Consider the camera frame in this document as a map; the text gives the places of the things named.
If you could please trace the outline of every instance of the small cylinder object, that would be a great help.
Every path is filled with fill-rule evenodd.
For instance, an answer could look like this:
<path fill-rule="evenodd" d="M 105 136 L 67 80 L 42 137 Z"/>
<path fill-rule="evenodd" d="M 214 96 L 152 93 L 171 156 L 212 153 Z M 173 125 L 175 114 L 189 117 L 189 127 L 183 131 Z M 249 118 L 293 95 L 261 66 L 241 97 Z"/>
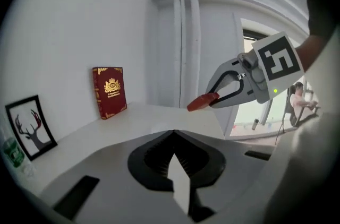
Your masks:
<path fill-rule="evenodd" d="M 258 123 L 259 123 L 259 120 L 256 118 L 256 119 L 254 120 L 254 123 L 253 123 L 253 126 L 251 127 L 251 129 L 252 129 L 252 130 L 255 130 L 255 128 L 256 128 L 256 126 L 257 126 Z"/>

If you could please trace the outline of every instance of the deer antler illustration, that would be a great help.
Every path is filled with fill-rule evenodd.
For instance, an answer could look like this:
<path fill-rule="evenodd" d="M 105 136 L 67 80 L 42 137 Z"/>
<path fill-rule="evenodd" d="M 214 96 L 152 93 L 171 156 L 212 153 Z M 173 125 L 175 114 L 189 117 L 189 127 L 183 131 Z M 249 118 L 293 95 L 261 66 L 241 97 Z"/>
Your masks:
<path fill-rule="evenodd" d="M 27 128 L 26 128 L 26 131 L 25 131 L 25 132 L 22 130 L 22 124 L 21 124 L 20 121 L 19 121 L 19 115 L 17 115 L 17 116 L 16 116 L 16 119 L 15 119 L 15 125 L 16 125 L 16 127 L 17 127 L 17 129 L 18 129 L 18 132 L 19 132 L 20 134 L 26 134 L 25 137 L 26 137 L 27 139 L 31 139 L 31 136 L 32 136 L 32 135 L 36 135 L 36 134 L 37 134 L 38 128 L 41 127 L 41 119 L 40 119 L 39 115 L 38 115 L 35 111 L 33 111 L 32 109 L 31 109 L 31 114 L 33 114 L 33 117 L 35 118 L 35 120 L 36 120 L 36 122 L 37 122 L 37 127 L 36 127 L 36 128 L 34 128 L 32 124 L 30 124 L 31 127 L 32 127 L 32 129 L 33 129 L 33 133 L 30 133 L 30 132 L 27 130 Z"/>

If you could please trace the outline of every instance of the white table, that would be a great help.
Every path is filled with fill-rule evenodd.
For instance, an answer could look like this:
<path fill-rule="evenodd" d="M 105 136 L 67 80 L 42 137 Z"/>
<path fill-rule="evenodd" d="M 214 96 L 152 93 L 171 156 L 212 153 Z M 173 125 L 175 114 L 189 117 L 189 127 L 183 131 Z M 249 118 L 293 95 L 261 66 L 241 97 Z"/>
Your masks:
<path fill-rule="evenodd" d="M 224 139 L 212 111 L 188 112 L 186 109 L 133 102 L 116 116 L 96 120 L 59 140 L 58 146 L 33 161 L 36 168 L 34 179 L 20 180 L 21 184 L 39 196 L 53 179 L 95 151 L 146 134 L 173 129 Z"/>

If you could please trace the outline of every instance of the gold emblem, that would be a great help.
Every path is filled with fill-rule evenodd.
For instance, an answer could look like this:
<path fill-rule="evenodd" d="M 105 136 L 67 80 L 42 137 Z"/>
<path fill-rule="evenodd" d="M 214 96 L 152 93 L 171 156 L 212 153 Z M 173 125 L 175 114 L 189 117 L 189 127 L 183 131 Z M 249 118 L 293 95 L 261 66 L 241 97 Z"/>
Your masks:
<path fill-rule="evenodd" d="M 122 68 L 121 68 L 121 67 L 115 67 L 115 69 L 116 69 L 117 71 L 119 71 L 119 72 L 123 73 L 123 70 L 122 70 Z"/>
<path fill-rule="evenodd" d="M 108 82 L 105 82 L 104 88 L 105 93 L 111 93 L 119 90 L 121 88 L 121 85 L 119 84 L 118 80 L 111 78 L 108 80 Z"/>
<path fill-rule="evenodd" d="M 100 75 L 100 73 L 105 70 L 107 70 L 107 67 L 98 68 L 98 75 Z"/>
<path fill-rule="evenodd" d="M 127 108 L 126 104 L 125 106 L 121 109 L 121 111 L 124 111 Z"/>
<path fill-rule="evenodd" d="M 105 113 L 105 115 L 106 115 L 106 118 L 110 118 L 110 117 L 114 116 L 115 114 L 108 114 L 108 113 Z"/>

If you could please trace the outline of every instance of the book cover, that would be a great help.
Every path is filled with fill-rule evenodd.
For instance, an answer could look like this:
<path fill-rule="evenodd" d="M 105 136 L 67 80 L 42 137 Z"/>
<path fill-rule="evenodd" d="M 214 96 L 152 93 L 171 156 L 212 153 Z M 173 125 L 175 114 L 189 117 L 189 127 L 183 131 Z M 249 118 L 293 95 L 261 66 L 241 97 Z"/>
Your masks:
<path fill-rule="evenodd" d="M 123 68 L 94 67 L 92 74 L 100 117 L 108 119 L 125 110 Z"/>

